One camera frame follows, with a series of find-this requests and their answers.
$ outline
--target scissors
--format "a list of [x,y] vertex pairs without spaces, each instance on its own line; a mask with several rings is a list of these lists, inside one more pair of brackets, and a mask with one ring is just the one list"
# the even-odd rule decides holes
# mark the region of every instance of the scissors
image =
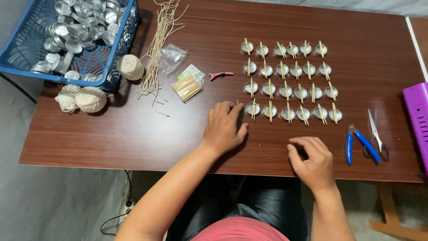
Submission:
[[[370,143],[373,145],[376,152],[379,153],[380,157],[384,161],[388,161],[390,157],[388,147],[384,143],[382,143],[382,141],[379,138],[379,134],[377,133],[377,128],[376,128],[377,111],[374,111],[374,114],[375,114],[374,118],[370,113],[370,109],[368,109],[368,112],[369,112],[370,126],[372,128],[372,136],[370,138]],[[372,157],[372,155],[368,152],[366,147],[363,148],[363,154],[366,158]]]
[[354,133],[355,136],[357,136],[357,139],[361,142],[361,144],[367,148],[367,151],[379,163],[380,157],[379,157],[378,153],[376,152],[376,150],[373,148],[372,144],[367,140],[367,138],[365,138],[361,134],[360,130],[355,128],[354,124],[351,123],[348,127],[349,127],[348,137],[346,138],[346,162],[348,163],[348,165],[352,164],[352,143],[353,143],[353,138],[354,138],[352,133]]

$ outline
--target blue plastic basket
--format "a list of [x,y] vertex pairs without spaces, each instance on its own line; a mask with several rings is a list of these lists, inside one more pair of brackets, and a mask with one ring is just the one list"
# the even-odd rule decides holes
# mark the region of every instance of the blue plastic basket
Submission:
[[96,49],[84,50],[80,54],[75,54],[69,68],[69,70],[78,71],[81,75],[87,73],[100,75],[102,73],[102,78],[99,81],[74,80],[59,75],[28,71],[39,61],[45,60],[46,55],[50,53],[44,48],[45,40],[48,38],[45,28],[57,22],[56,0],[33,0],[30,2],[5,47],[0,51],[0,71],[42,78],[62,84],[115,90],[120,78],[117,61],[128,53],[140,18],[137,0],[119,0],[119,2],[126,6],[126,11],[113,46],[106,46],[103,41],[98,40]]

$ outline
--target blue-handled pliers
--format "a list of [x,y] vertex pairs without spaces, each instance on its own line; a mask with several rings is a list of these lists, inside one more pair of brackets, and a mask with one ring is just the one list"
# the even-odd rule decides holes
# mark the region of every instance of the blue-handled pliers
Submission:
[[380,157],[377,151],[373,148],[372,144],[361,134],[359,130],[354,127],[354,124],[350,124],[348,130],[348,138],[346,139],[346,162],[348,165],[352,164],[352,143],[353,136],[352,133],[355,133],[357,138],[360,140],[361,144],[367,148],[367,151],[374,157],[374,159],[380,163]]

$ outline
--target concrete floor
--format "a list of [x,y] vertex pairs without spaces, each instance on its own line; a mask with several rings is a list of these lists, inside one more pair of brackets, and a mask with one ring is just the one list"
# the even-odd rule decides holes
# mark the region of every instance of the concrete floor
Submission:
[[[162,176],[164,172],[132,171],[132,198],[139,200]],[[349,223],[358,241],[399,241],[370,228],[369,220],[381,221],[382,214],[377,205],[377,191],[373,184],[363,181],[337,180]],[[393,191],[401,224],[409,228],[428,227],[428,186],[398,187]],[[302,184],[302,206],[312,222],[314,197],[310,189]]]

